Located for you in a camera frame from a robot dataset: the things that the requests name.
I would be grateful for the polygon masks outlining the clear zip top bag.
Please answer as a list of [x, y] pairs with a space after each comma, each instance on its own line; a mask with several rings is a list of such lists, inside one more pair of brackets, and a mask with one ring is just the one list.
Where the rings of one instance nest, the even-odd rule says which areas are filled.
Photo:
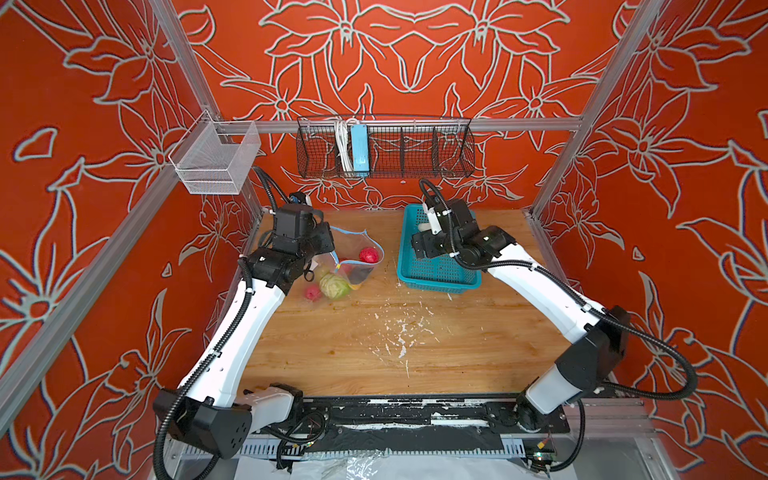
[[[317, 255], [313, 258], [310, 264], [313, 276], [303, 289], [302, 297], [304, 300], [306, 300], [304, 298], [305, 289], [310, 284], [318, 285], [318, 281], [326, 274], [336, 274], [344, 278], [352, 288], [352, 291], [349, 293], [351, 294], [362, 287], [362, 285], [371, 277], [374, 270], [384, 260], [385, 254], [383, 248], [366, 230], [350, 231], [336, 227], [332, 227], [331, 230], [333, 233], [335, 250], [331, 253]], [[359, 252], [365, 247], [374, 247], [379, 251], [381, 255], [379, 263], [366, 264], [359, 260]], [[321, 300], [310, 303], [317, 304], [323, 301], [334, 302], [324, 296]]]

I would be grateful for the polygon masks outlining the green cabbage toy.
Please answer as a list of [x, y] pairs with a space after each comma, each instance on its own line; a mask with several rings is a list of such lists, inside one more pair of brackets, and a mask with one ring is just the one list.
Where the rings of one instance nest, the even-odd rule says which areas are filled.
[[321, 293], [331, 301], [337, 301], [347, 296], [352, 288], [347, 281], [336, 274], [326, 274], [319, 281]]

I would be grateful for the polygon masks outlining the red strawberry toy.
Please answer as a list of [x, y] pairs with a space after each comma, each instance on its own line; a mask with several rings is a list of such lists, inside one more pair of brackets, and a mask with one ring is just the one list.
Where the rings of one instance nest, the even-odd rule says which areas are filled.
[[381, 260], [379, 251], [374, 247], [365, 247], [359, 252], [359, 260], [366, 264], [377, 264]]

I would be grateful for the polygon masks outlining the red apple toy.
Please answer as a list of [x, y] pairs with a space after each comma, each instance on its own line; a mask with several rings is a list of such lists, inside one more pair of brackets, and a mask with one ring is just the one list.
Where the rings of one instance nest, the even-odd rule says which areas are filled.
[[320, 287], [317, 284], [310, 284], [304, 291], [304, 298], [309, 302], [316, 302], [324, 297]]

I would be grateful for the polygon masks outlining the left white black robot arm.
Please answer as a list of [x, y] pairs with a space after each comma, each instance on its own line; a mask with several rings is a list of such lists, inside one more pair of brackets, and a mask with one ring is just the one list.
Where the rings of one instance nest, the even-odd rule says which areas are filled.
[[235, 297], [212, 340], [174, 390], [153, 404], [159, 427], [153, 473], [170, 478], [165, 445], [173, 438], [210, 454], [206, 478], [221, 459], [233, 457], [256, 429], [286, 420], [295, 395], [271, 386], [244, 394], [238, 386], [268, 321], [294, 282], [309, 276], [318, 255], [334, 251], [331, 227], [302, 195], [288, 196], [262, 168], [255, 170], [271, 205], [273, 225], [255, 251], [238, 259], [241, 278]]

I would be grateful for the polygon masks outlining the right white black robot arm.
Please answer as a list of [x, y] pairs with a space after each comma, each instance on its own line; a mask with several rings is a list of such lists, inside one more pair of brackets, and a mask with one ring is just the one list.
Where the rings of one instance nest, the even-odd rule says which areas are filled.
[[[599, 387], [661, 401], [692, 395], [698, 377], [692, 364], [668, 343], [635, 329], [620, 307], [606, 309], [574, 290], [537, 262], [502, 228], [480, 228], [462, 200], [448, 201], [428, 179], [419, 182], [429, 227], [413, 235], [419, 258], [449, 257], [461, 268], [490, 274], [538, 309], [569, 341], [569, 347], [516, 399], [515, 418], [525, 431], [537, 432], [565, 403]], [[670, 392], [640, 390], [608, 381], [623, 361], [629, 337], [661, 350], [683, 370], [684, 383]]]

